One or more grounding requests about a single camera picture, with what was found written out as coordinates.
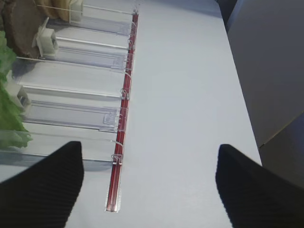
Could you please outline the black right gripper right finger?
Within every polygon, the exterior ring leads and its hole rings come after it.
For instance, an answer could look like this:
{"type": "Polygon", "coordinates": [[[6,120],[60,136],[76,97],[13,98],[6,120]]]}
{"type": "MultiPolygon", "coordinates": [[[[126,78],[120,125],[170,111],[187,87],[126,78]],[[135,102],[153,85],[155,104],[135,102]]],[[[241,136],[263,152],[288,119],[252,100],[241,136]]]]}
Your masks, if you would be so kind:
{"type": "Polygon", "coordinates": [[[302,228],[304,190],[229,144],[218,150],[216,186],[234,228],[302,228]]]}

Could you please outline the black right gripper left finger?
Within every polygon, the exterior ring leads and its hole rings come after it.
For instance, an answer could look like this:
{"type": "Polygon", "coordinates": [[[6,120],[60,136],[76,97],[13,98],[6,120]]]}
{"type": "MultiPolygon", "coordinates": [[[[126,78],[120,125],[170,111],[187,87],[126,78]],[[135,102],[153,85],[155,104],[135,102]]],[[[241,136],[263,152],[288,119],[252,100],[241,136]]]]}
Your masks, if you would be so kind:
{"type": "Polygon", "coordinates": [[[63,228],[84,180],[82,144],[71,141],[0,184],[2,228],[63,228]]]}

